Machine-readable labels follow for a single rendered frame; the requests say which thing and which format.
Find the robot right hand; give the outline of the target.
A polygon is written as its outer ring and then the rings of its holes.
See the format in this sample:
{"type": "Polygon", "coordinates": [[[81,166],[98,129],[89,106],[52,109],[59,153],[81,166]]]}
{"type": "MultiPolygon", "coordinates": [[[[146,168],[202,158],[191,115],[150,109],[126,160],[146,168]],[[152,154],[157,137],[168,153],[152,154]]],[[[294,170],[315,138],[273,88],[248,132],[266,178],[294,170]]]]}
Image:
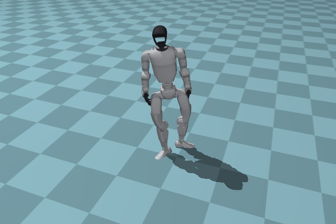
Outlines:
{"type": "Polygon", "coordinates": [[[145,101],[148,103],[148,105],[151,105],[151,103],[150,103],[151,101],[149,101],[151,99],[148,99],[148,96],[149,96],[148,93],[144,93],[143,97],[144,97],[145,101]]]}

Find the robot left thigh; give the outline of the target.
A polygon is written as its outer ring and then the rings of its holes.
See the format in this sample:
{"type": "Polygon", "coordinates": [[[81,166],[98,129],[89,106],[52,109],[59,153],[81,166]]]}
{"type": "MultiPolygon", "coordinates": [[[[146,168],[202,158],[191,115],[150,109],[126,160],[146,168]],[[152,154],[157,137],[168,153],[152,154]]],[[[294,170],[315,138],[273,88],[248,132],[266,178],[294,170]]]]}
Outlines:
{"type": "Polygon", "coordinates": [[[188,96],[185,93],[185,89],[176,89],[176,97],[180,105],[181,115],[176,120],[176,123],[183,127],[189,121],[191,115],[191,104],[189,102],[188,96]]]}

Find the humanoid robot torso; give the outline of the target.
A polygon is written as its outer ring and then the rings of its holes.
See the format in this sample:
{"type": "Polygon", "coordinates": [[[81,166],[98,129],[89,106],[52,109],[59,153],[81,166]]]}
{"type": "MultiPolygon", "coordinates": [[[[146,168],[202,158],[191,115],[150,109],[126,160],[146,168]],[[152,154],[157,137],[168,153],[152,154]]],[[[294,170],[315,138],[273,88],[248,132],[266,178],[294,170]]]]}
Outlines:
{"type": "MultiPolygon", "coordinates": [[[[165,46],[164,48],[167,48],[165,46]]],[[[152,47],[150,60],[155,77],[161,85],[162,99],[176,98],[176,87],[172,83],[177,72],[177,61],[173,46],[169,46],[165,51],[157,51],[159,47],[152,47]]]]}

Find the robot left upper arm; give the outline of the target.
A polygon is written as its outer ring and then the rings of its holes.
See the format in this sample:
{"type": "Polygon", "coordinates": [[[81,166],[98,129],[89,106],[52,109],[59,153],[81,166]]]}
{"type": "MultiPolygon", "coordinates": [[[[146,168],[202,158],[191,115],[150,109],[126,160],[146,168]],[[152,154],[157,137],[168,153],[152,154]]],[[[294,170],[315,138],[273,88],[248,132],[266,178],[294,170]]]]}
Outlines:
{"type": "Polygon", "coordinates": [[[183,48],[174,48],[175,56],[178,58],[178,62],[180,65],[180,75],[182,78],[189,76],[189,72],[187,69],[187,61],[186,54],[183,48]]]}

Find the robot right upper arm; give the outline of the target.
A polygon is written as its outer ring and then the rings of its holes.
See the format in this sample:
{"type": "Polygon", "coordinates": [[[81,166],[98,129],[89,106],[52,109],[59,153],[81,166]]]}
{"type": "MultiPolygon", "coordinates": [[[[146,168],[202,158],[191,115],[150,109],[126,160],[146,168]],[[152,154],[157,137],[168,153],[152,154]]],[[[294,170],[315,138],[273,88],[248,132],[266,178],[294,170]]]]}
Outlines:
{"type": "Polygon", "coordinates": [[[150,52],[151,50],[145,50],[141,56],[141,63],[142,63],[142,80],[149,80],[151,74],[149,73],[149,66],[150,66],[150,52]]]}

